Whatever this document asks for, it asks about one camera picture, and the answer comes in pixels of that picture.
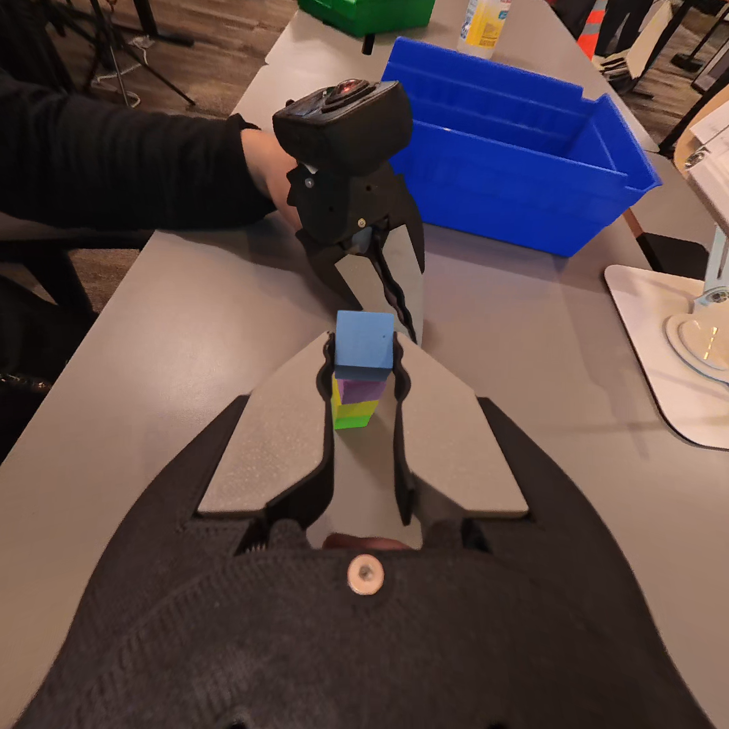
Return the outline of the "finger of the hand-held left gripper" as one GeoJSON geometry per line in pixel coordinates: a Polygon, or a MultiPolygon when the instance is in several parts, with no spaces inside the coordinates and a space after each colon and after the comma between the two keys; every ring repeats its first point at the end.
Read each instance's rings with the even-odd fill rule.
{"type": "Polygon", "coordinates": [[[421,272],[413,243],[406,225],[388,232],[381,247],[380,272],[389,274],[385,285],[376,277],[378,313],[393,314],[396,331],[408,333],[412,341],[423,344],[424,333],[424,274],[421,272]]]}
{"type": "Polygon", "coordinates": [[[376,312],[376,271],[370,260],[365,256],[347,254],[335,264],[335,268],[361,309],[376,312]]]}

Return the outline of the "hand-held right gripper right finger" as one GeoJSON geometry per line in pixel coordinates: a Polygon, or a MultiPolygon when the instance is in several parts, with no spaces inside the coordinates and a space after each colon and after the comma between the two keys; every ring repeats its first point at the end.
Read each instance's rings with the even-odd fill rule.
{"type": "Polygon", "coordinates": [[[394,335],[394,491],[403,525],[521,518],[528,507],[476,393],[394,335]]]}

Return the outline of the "blue foam cube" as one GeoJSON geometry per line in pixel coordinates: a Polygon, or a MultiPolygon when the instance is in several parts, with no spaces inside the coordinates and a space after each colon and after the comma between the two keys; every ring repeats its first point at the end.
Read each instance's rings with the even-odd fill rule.
{"type": "Polygon", "coordinates": [[[335,378],[384,382],[394,364],[394,315],[339,311],[335,327],[335,378]]]}

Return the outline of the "yellow foam cube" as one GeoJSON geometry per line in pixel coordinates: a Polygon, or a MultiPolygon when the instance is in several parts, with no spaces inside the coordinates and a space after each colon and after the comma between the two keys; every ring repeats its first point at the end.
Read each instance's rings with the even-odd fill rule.
{"type": "Polygon", "coordinates": [[[378,407],[378,400],[368,400],[364,402],[357,402],[353,404],[343,404],[341,399],[341,393],[338,381],[333,378],[333,394],[331,399],[331,407],[333,412],[333,418],[335,421],[349,420],[352,418],[361,419],[365,418],[368,420],[372,414],[375,413],[378,407]]]}

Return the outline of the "purple foam cube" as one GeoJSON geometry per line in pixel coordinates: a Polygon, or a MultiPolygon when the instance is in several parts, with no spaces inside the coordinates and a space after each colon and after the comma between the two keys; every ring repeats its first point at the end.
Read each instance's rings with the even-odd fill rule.
{"type": "Polygon", "coordinates": [[[383,394],[387,380],[361,380],[335,378],[340,401],[343,405],[375,402],[383,394]]]}

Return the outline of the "person's left forearm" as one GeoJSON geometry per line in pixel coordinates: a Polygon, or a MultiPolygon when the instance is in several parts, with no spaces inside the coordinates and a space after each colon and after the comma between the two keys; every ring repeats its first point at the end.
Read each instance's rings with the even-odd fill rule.
{"type": "Polygon", "coordinates": [[[222,230],[276,210],[235,114],[143,112],[1,74],[1,211],[68,229],[222,230]]]}

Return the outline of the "person's left hand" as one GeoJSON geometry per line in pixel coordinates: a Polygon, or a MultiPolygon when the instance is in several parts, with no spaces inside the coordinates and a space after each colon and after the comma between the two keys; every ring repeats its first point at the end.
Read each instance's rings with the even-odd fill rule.
{"type": "Polygon", "coordinates": [[[297,166],[276,137],[268,132],[246,128],[240,132],[241,146],[249,174],[259,190],[275,205],[294,232],[302,229],[296,207],[288,204],[290,181],[288,173],[297,166]]]}

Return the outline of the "green plastic bin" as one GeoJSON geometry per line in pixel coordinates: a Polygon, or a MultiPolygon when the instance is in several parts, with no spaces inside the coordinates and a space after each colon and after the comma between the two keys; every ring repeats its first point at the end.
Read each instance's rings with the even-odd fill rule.
{"type": "Polygon", "coordinates": [[[352,37],[426,27],[435,1],[298,1],[299,9],[352,37]]]}

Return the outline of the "blue plastic bin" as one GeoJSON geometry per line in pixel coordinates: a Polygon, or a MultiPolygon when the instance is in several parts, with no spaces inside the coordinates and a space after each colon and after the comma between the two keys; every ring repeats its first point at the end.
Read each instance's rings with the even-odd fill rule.
{"type": "Polygon", "coordinates": [[[405,37],[382,80],[410,102],[390,162],[424,223],[571,257],[661,187],[607,94],[405,37]]]}

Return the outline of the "yellow-blue wipes canister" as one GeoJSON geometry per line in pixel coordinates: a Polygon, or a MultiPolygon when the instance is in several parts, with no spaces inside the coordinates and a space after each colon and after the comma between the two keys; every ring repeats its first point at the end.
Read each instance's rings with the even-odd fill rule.
{"type": "Polygon", "coordinates": [[[490,60],[501,36],[511,1],[469,1],[457,50],[490,60]]]}

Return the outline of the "white document stand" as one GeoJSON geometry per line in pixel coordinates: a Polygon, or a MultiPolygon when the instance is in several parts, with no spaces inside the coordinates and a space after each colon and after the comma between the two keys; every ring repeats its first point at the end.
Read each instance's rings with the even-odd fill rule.
{"type": "Polygon", "coordinates": [[[722,89],[692,120],[681,134],[674,151],[674,164],[707,208],[718,227],[728,234],[728,145],[726,150],[708,150],[690,131],[698,117],[728,101],[728,88],[722,89]]]}
{"type": "Polygon", "coordinates": [[[610,265],[604,279],[658,409],[680,436],[728,450],[727,236],[703,281],[610,265]]]}

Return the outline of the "black floor stand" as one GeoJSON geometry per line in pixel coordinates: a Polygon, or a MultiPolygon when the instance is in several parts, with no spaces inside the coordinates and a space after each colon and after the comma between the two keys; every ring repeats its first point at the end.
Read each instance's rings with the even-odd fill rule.
{"type": "Polygon", "coordinates": [[[145,36],[154,41],[161,41],[183,48],[192,48],[195,40],[178,32],[169,32],[161,30],[155,20],[150,1],[132,1],[139,24],[145,36]]]}

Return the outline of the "person's dark clothing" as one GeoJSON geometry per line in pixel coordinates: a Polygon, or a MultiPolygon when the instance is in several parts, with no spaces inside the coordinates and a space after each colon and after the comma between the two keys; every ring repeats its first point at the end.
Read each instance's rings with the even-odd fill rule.
{"type": "Polygon", "coordinates": [[[1,460],[5,460],[96,319],[68,252],[80,234],[2,240],[52,298],[1,279],[1,460]]]}

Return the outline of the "orange traffic cone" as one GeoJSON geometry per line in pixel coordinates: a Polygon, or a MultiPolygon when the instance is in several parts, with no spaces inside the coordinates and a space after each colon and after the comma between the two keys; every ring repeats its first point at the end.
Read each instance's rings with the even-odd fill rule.
{"type": "Polygon", "coordinates": [[[601,30],[608,1],[595,1],[587,15],[585,25],[577,38],[578,47],[592,60],[596,53],[598,35],[601,30]]]}

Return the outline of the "white instruction sheet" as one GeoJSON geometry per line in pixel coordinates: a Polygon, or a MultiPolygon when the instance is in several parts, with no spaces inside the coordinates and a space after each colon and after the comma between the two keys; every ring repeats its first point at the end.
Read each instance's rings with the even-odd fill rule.
{"type": "Polygon", "coordinates": [[[728,101],[698,117],[690,126],[696,140],[708,150],[726,150],[728,145],[728,101]]]}

